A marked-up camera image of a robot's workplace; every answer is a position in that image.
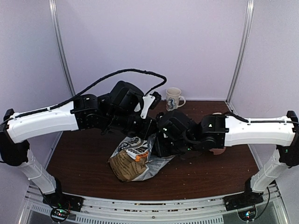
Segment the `brown pet food bag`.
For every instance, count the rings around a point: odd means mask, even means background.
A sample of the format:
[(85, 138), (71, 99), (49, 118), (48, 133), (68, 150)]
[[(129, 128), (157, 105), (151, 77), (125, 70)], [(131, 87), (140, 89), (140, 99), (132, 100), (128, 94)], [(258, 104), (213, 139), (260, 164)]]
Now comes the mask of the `brown pet food bag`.
[(147, 140), (125, 137), (108, 159), (114, 175), (121, 182), (145, 181), (154, 177), (175, 156), (154, 155), (156, 135)]

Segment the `pink double pet bowl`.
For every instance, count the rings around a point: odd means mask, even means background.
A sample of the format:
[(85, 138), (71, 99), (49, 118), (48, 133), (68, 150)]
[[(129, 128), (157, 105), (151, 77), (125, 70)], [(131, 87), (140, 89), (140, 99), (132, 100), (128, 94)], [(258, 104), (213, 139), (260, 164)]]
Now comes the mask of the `pink double pet bowl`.
[(223, 154), (226, 151), (226, 147), (224, 147), (224, 148), (212, 148), (209, 151), (212, 152), (213, 155), (220, 155), (220, 154)]

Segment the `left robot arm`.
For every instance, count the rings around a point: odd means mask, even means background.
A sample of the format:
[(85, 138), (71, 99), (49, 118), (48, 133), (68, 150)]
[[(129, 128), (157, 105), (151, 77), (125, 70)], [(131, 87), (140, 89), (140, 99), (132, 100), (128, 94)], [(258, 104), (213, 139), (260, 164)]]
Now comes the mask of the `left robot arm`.
[(25, 113), (9, 109), (0, 126), (1, 158), (31, 180), (47, 204), (63, 207), (68, 200), (60, 181), (36, 160), (28, 140), (49, 133), (93, 128), (103, 134), (118, 130), (126, 136), (145, 140), (156, 132), (156, 122), (148, 116), (148, 111), (160, 100), (157, 92), (145, 94), (133, 84), (119, 81), (110, 93), (102, 96), (79, 95), (67, 103)]

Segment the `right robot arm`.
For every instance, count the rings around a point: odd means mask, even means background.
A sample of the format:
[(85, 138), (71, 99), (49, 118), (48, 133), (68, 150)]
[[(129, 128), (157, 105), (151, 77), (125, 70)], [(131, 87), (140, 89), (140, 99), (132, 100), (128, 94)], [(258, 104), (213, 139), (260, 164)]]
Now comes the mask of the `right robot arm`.
[(244, 206), (261, 198), (284, 170), (299, 164), (299, 121), (294, 111), (270, 119), (242, 118), (225, 112), (206, 115), (199, 123), (180, 111), (171, 111), (157, 119), (157, 130), (154, 149), (160, 157), (244, 144), (276, 145), (262, 170), (246, 181), (244, 192), (226, 198), (228, 202), (236, 198)]

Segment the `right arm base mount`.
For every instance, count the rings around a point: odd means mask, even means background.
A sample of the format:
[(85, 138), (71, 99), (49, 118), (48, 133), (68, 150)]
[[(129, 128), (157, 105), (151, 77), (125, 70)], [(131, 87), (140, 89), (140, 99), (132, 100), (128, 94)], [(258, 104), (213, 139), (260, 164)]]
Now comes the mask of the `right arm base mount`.
[(249, 185), (246, 185), (244, 192), (225, 196), (223, 198), (226, 211), (238, 210), (249, 206), (254, 206), (257, 203), (263, 202), (263, 192), (253, 192)]

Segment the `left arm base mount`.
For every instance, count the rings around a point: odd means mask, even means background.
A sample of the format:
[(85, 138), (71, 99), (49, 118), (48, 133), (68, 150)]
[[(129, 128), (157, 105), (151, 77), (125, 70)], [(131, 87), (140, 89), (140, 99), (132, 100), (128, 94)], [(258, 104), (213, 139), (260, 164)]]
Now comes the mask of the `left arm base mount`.
[(42, 194), (43, 203), (49, 206), (80, 212), (84, 199), (80, 196), (68, 195), (62, 192), (61, 182), (55, 178), (56, 189), (54, 193)]

